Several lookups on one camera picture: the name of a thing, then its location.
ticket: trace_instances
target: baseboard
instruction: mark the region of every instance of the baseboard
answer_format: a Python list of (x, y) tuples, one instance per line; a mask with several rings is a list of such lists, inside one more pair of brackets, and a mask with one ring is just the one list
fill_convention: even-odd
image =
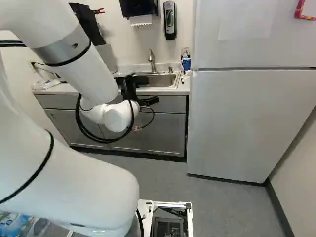
[(220, 182), (233, 183), (233, 184), (242, 184), (242, 185), (251, 185), (251, 186), (258, 186), (258, 187), (263, 187), (265, 185), (265, 184), (254, 183), (254, 182), (239, 181), (239, 180), (233, 180), (233, 179), (223, 179), (223, 178), (210, 177), (210, 176), (197, 175), (197, 174), (187, 174), (187, 176), (198, 178), (198, 179), (208, 179), (208, 180), (213, 180), (213, 181), (220, 181)]
[(269, 179), (265, 181), (265, 187), (272, 202), (272, 205), (276, 211), (276, 215), (281, 223), (283, 231), (287, 237), (295, 237), (291, 225), (283, 211), (282, 205), (277, 197), (277, 194)]
[(185, 157), (173, 157), (173, 156), (165, 156), (165, 155), (124, 152), (124, 151), (107, 151), (107, 150), (102, 150), (102, 149), (75, 147), (75, 146), (70, 146), (70, 147), (78, 152), (86, 152), (86, 153), (93, 153), (93, 154), (122, 156), (122, 157), (135, 157), (135, 158), (164, 160), (164, 161), (172, 161), (172, 162), (180, 162), (180, 163), (187, 162), (187, 159)]

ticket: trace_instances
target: floor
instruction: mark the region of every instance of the floor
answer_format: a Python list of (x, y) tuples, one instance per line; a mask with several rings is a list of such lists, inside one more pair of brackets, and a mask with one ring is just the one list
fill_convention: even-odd
[(285, 236), (263, 187), (188, 177), (185, 163), (86, 155), (132, 172), (141, 199), (192, 202), (195, 237)]

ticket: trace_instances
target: white wall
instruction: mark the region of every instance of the white wall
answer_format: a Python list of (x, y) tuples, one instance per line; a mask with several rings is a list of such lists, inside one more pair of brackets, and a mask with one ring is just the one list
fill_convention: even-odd
[(271, 178), (296, 237), (316, 236), (316, 110)]
[[(0, 39), (17, 40), (16, 36), (8, 31), (1, 31)], [(31, 91), (31, 85), (40, 80), (40, 76), (33, 73), (28, 60), (40, 61), (40, 59), (28, 48), (1, 48), (1, 54), (8, 77), (8, 86), (14, 98), (39, 126), (49, 130), (56, 139), (67, 144)]]
[[(163, 3), (159, 0), (160, 14)], [(105, 39), (114, 51), (119, 65), (148, 63), (148, 48), (155, 54), (157, 63), (180, 60), (181, 48), (193, 42), (193, 5), (194, 0), (175, 0), (177, 4), (178, 35), (175, 42), (166, 41), (163, 31), (163, 14), (155, 17), (152, 25), (133, 28), (129, 20), (123, 18), (119, 0), (84, 0), (91, 9), (104, 8), (106, 14), (97, 15), (98, 23), (105, 29)]]

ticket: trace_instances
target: paper towel dispenser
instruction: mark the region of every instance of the paper towel dispenser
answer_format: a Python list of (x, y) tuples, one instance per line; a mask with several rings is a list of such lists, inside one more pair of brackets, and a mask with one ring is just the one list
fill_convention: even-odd
[(123, 17), (158, 15), (157, 0), (119, 0)]
[(88, 5), (71, 2), (70, 7), (74, 11), (79, 23), (83, 27), (85, 33), (88, 35), (94, 46), (106, 44), (100, 34), (97, 20), (94, 11)]

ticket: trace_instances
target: refrigerator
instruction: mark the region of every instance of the refrigerator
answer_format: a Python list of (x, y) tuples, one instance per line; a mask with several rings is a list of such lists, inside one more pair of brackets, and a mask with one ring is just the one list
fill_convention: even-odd
[(297, 5), (196, 0), (189, 174), (263, 183), (302, 128), (316, 104), (316, 21), (294, 18)]

